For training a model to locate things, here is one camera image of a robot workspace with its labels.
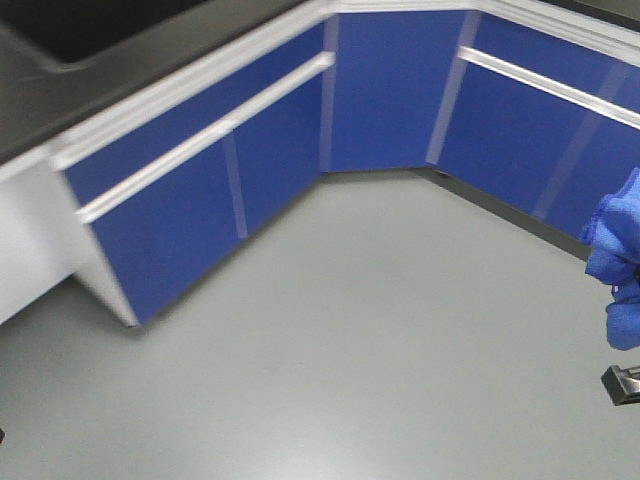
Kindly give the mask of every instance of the sink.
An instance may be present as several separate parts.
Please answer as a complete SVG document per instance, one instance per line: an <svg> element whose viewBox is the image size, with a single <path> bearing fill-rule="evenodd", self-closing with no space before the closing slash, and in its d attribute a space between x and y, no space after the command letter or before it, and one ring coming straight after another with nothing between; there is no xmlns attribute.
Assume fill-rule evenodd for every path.
<svg viewBox="0 0 640 480"><path fill-rule="evenodd" d="M0 22L62 63L80 62L214 0L0 0Z"/></svg>

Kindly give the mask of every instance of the countertop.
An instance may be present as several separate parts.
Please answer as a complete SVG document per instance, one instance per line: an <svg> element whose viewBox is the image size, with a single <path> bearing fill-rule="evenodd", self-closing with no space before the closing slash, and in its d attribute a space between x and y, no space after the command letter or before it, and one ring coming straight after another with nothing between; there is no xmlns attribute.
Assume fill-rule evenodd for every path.
<svg viewBox="0 0 640 480"><path fill-rule="evenodd" d="M78 64L0 32L0 166L304 0L211 0Z"/></svg>

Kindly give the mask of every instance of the white cabinet side panel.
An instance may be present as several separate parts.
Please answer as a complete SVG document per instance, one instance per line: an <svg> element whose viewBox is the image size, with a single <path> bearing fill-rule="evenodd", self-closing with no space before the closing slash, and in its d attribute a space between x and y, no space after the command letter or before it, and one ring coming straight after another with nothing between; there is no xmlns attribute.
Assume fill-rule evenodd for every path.
<svg viewBox="0 0 640 480"><path fill-rule="evenodd" d="M0 183L0 323L75 271L79 226L41 162Z"/></svg>

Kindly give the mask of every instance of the blue cabinet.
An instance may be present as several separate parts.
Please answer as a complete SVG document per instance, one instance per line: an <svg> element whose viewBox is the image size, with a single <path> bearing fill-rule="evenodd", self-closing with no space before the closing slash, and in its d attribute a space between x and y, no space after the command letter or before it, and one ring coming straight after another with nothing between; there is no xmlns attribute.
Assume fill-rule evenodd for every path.
<svg viewBox="0 0 640 480"><path fill-rule="evenodd" d="M604 117L599 120L545 218L576 238L600 199L617 192L631 170L640 166L640 131Z"/></svg>
<svg viewBox="0 0 640 480"><path fill-rule="evenodd" d="M483 15L473 47L545 77L597 94L611 57L492 15Z"/></svg>
<svg viewBox="0 0 640 480"><path fill-rule="evenodd" d="M249 233L318 177L321 91L317 76L234 131Z"/></svg>
<svg viewBox="0 0 640 480"><path fill-rule="evenodd" d="M463 18L340 16L329 171L425 165Z"/></svg>
<svg viewBox="0 0 640 480"><path fill-rule="evenodd" d="M221 145L188 160L92 226L143 323L239 241Z"/></svg>
<svg viewBox="0 0 640 480"><path fill-rule="evenodd" d="M322 51L322 24L65 171L80 204L124 180Z"/></svg>
<svg viewBox="0 0 640 480"><path fill-rule="evenodd" d="M533 213L585 115L591 113L469 65L438 167Z"/></svg>

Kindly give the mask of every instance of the black object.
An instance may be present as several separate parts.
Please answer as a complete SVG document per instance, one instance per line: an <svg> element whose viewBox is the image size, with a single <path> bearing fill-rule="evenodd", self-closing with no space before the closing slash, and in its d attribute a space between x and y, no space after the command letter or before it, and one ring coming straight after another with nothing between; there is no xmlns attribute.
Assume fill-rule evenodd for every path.
<svg viewBox="0 0 640 480"><path fill-rule="evenodd" d="M614 405L640 403L640 366L622 369L612 365L602 375L602 383Z"/></svg>
<svg viewBox="0 0 640 480"><path fill-rule="evenodd" d="M63 62L77 62L208 0L0 0L0 20Z"/></svg>

